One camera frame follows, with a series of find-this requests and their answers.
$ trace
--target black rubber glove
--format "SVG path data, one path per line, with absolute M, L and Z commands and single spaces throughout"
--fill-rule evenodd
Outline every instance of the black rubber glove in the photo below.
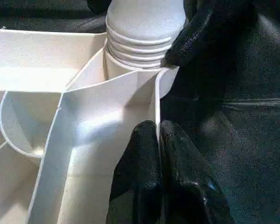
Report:
M 107 224 L 155 224 L 160 217 L 161 167 L 152 121 L 137 125 L 117 164 Z
M 166 220 L 169 224 L 233 224 L 209 165 L 177 124 L 161 123 Z
M 186 65 L 202 49 L 222 38 L 250 3 L 251 0 L 203 0 L 193 19 L 166 53 L 165 64 Z

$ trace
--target plastic compartment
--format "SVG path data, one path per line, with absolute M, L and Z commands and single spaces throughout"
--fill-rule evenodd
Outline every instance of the plastic compartment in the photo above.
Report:
M 0 29 L 0 90 L 62 92 L 106 34 Z
M 0 104 L 0 129 L 17 152 L 40 164 L 60 93 L 6 92 Z
M 3 94 L 0 91 L 0 102 Z M 0 132 L 0 224 L 22 224 L 38 169 L 4 141 Z
M 146 119 L 159 125 L 160 98 L 177 73 L 164 69 L 157 77 L 159 71 L 132 71 L 63 94 L 29 208 L 29 224 L 105 223 L 113 171 L 130 134 Z
M 133 70 L 135 70 L 135 68 L 128 67 L 116 61 L 105 48 L 102 48 L 81 69 L 78 75 L 68 85 L 67 90 L 74 90 L 102 83 L 108 79 L 124 75 Z

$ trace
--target white plastic part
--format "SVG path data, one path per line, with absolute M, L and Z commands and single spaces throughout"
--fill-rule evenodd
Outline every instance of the white plastic part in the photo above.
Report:
M 0 104 L 0 129 L 8 144 L 39 164 L 60 93 L 6 92 Z
M 126 65 L 105 37 L 0 30 L 0 224 L 104 223 L 132 129 L 159 133 L 178 68 Z
M 159 125 L 156 106 L 169 91 L 177 68 L 163 69 L 157 77 L 158 73 L 132 71 L 63 94 L 28 224 L 105 223 L 114 168 L 138 123 L 150 119 Z
M 106 18 L 108 49 L 136 68 L 159 68 L 187 19 L 184 0 L 113 0 Z
M 37 171 L 7 143 L 0 147 L 0 224 L 25 222 Z
M 105 38 L 0 29 L 0 90 L 62 92 Z

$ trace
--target white plastic bottle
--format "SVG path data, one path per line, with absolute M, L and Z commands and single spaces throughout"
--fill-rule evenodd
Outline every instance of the white plastic bottle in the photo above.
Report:
M 113 0 L 107 50 L 128 66 L 159 68 L 185 22 L 184 0 Z

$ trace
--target glove finger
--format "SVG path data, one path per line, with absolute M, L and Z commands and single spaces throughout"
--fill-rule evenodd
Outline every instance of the glove finger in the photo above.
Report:
M 211 42 L 228 32 L 232 22 L 250 5 L 251 0 L 204 0 L 196 15 L 179 34 L 165 55 L 165 63 L 185 66 Z
M 161 212 L 161 167 L 155 124 L 137 125 L 113 176 L 107 224 L 154 224 Z
M 188 223 L 233 224 L 215 175 L 185 131 L 178 124 L 163 121 L 161 140 L 170 173 L 166 186 L 168 219 L 179 215 Z

